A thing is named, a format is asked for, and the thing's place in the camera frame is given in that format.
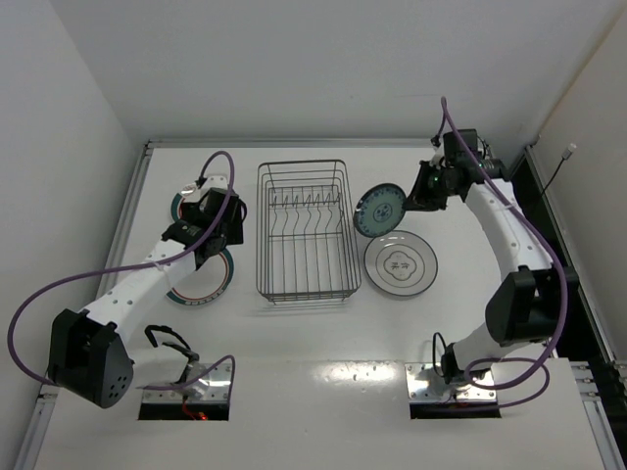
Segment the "white plate with characters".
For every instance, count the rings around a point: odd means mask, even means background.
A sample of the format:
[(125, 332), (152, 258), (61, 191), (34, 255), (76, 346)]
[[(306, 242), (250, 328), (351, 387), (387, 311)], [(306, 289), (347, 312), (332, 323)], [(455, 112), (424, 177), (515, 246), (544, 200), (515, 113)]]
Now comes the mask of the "white plate with characters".
[(363, 265), (375, 287), (401, 298), (427, 291), (439, 272), (439, 262), (431, 245), (405, 230), (373, 238), (364, 250)]

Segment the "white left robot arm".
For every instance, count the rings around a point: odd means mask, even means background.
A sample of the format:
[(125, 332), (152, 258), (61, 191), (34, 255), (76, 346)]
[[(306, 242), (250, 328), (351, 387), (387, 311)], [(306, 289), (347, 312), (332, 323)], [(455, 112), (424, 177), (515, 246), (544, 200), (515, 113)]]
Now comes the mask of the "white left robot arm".
[(204, 264), (218, 258), (224, 277), (199, 306), (220, 296), (232, 280), (232, 245), (243, 242), (246, 205), (225, 177), (200, 176), (181, 192), (172, 224), (137, 269), (81, 311), (53, 321), (48, 377), (57, 386), (109, 408), (131, 386), (194, 397), (213, 367), (167, 325), (146, 315)]

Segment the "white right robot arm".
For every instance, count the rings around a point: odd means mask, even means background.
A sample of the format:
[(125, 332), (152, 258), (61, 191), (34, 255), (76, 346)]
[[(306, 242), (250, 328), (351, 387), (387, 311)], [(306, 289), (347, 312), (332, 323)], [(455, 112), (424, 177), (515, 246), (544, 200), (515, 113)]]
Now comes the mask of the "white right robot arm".
[(409, 212), (442, 211), (458, 196), (479, 221), (494, 252), (501, 285), (485, 307), (485, 320), (471, 334), (445, 348), (446, 382), (469, 379), (530, 344), (544, 343), (532, 367), (552, 354), (563, 333), (576, 272), (561, 264), (555, 250), (525, 218), (505, 167), (497, 159), (474, 164), (419, 164), (404, 207)]

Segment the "blue patterned green plate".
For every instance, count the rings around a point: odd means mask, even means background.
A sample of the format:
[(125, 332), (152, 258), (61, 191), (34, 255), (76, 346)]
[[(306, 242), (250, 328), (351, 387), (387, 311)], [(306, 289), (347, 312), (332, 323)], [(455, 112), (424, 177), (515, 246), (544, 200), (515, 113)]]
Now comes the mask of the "blue patterned green plate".
[(394, 183), (369, 189), (358, 201), (353, 223), (364, 237), (375, 238), (393, 231), (405, 217), (405, 191)]

